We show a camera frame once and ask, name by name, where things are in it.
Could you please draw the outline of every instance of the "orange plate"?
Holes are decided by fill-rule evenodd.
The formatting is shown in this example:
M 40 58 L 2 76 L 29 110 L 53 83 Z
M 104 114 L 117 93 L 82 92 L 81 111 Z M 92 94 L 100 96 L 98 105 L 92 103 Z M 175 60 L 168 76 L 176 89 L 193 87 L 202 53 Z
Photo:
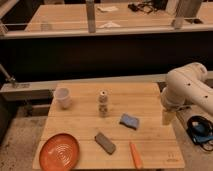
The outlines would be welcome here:
M 57 134 L 43 145 L 39 163 L 43 171 L 67 171 L 76 165 L 78 157 L 77 140 L 69 134 Z

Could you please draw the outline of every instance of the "desk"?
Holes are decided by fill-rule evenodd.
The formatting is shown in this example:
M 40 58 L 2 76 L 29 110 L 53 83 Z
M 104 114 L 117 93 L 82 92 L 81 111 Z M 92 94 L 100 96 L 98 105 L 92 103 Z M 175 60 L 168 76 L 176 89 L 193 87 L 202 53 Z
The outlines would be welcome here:
M 97 7 L 116 6 L 118 11 L 102 13 Z M 128 8 L 128 3 L 106 3 L 96 4 L 96 27 L 112 21 L 121 27 L 151 27 L 151 26 L 169 26 L 174 16 L 165 11 L 152 12 L 149 15 L 143 12 L 132 12 Z M 213 24 L 213 2 L 203 3 L 198 13 L 204 24 Z M 40 31 L 41 23 L 48 22 L 53 30 L 67 29 L 87 29 L 86 6 L 84 4 L 75 5 L 41 5 L 25 31 Z
M 134 169 L 129 141 L 135 143 L 145 169 L 183 168 L 184 161 L 171 125 L 161 124 L 162 106 L 156 83 L 62 83 L 71 92 L 72 105 L 61 110 L 53 99 L 33 162 L 40 169 L 39 152 L 51 136 L 64 132 L 76 137 L 80 160 L 76 169 Z M 109 116 L 99 117 L 98 94 L 108 91 Z M 140 119 L 137 131 L 119 124 L 126 112 Z M 108 155 L 94 136 L 103 132 L 116 144 Z

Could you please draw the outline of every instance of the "orange object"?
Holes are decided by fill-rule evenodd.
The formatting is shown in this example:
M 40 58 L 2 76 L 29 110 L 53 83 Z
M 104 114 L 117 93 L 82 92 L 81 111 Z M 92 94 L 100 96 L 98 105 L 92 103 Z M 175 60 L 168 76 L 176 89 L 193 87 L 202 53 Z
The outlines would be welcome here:
M 141 156 L 136 149 L 135 144 L 133 144 L 132 142 L 129 142 L 129 146 L 130 146 L 130 149 L 131 149 L 132 159 L 134 161 L 135 168 L 136 169 L 142 169 L 143 163 L 142 163 L 142 160 L 141 160 Z
M 68 171 L 79 157 L 77 140 L 69 134 L 57 134 L 42 147 L 39 163 L 43 171 Z

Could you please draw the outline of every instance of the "gray floor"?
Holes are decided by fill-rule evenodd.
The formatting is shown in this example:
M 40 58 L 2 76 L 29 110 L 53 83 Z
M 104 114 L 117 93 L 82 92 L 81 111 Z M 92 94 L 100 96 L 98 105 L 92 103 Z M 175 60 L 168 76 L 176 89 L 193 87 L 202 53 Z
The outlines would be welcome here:
M 181 116 L 186 119 L 194 113 L 206 115 L 202 110 L 193 106 L 192 109 L 181 112 Z M 32 161 L 46 116 L 36 114 L 37 116 L 24 117 L 24 115 L 23 112 L 19 112 L 13 119 L 0 148 L 1 171 L 33 170 Z M 177 118 L 173 121 L 173 127 L 186 162 L 184 171 L 212 171 L 213 153 L 206 153 L 199 147 L 195 147 Z

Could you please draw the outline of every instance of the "blue sponge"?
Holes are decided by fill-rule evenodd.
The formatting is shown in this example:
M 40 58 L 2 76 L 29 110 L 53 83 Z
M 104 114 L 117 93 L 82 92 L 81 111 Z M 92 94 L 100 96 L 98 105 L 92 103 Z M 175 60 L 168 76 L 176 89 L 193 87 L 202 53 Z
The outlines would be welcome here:
M 136 130 L 139 127 L 139 119 L 124 113 L 121 116 L 120 124 Z

